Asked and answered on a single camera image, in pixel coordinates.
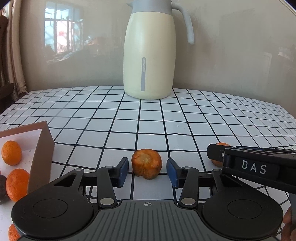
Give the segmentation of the person right hand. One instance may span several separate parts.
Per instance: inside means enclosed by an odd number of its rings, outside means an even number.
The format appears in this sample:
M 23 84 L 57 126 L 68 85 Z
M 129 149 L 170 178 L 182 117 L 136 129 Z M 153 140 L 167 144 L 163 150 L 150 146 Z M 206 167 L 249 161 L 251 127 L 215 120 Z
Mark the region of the person right hand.
M 292 230 L 292 212 L 291 208 L 283 216 L 285 226 L 282 229 L 281 241 L 296 241 L 296 230 Z

